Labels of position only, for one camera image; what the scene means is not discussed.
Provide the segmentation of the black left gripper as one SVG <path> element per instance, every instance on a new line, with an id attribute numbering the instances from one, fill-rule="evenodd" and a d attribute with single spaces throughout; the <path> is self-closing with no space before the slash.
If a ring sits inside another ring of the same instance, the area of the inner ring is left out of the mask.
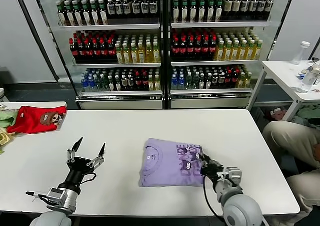
<path id="1" fill-rule="evenodd" d="M 78 141 L 74 143 L 71 149 L 67 150 L 67 166 L 69 168 L 69 173 L 67 174 L 64 182 L 59 184 L 59 189 L 69 189 L 71 191 L 80 191 L 80 185 L 93 181 L 96 178 L 96 173 L 94 173 L 94 168 L 98 168 L 104 162 L 105 153 L 105 143 L 101 147 L 99 154 L 93 160 L 75 157 L 75 153 L 80 147 L 83 140 L 81 137 Z M 93 178 L 83 181 L 86 175 L 92 174 Z"/>

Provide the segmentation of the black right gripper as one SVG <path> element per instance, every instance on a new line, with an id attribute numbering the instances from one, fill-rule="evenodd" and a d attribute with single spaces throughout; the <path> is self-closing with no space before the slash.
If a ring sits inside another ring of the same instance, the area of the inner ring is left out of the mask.
<path id="1" fill-rule="evenodd" d="M 208 155 L 201 153 L 199 155 L 201 168 L 200 173 L 208 177 L 212 183 L 217 183 L 222 179 L 224 168 L 216 160 L 211 159 Z"/>

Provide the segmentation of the person's bare hand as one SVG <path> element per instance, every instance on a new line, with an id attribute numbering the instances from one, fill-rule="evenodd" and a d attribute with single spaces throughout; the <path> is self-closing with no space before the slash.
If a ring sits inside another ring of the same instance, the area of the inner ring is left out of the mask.
<path id="1" fill-rule="evenodd" d="M 320 144 L 315 144 L 312 146 L 313 157 L 316 161 L 320 162 Z"/>

